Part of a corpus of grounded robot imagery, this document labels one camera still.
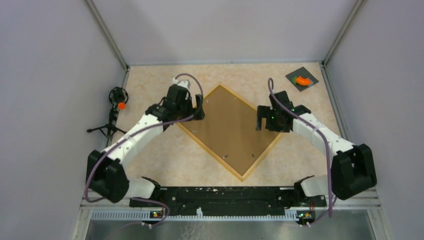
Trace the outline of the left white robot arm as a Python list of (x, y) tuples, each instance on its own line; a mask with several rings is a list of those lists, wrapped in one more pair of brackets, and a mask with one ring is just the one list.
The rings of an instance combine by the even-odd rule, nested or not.
[(88, 155), (85, 189), (112, 203), (138, 197), (147, 206), (156, 206), (161, 198), (158, 184), (146, 177), (132, 179), (127, 176), (126, 168), (150, 141), (170, 125), (204, 119), (203, 100), (203, 93), (199, 93), (195, 95), (196, 104), (193, 105), (185, 81), (171, 85), (167, 95), (159, 103), (151, 105), (118, 141)]

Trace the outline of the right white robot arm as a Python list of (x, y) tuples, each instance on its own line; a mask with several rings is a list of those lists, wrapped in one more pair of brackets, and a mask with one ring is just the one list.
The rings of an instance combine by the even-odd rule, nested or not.
[(286, 91), (269, 95), (271, 105), (259, 105), (256, 130), (295, 132), (307, 139), (325, 155), (328, 174), (308, 176), (294, 184), (293, 200), (307, 206), (315, 196), (332, 192), (338, 199), (347, 200), (377, 185), (377, 175), (371, 148), (354, 144), (335, 134), (322, 124), (304, 105), (294, 106)]

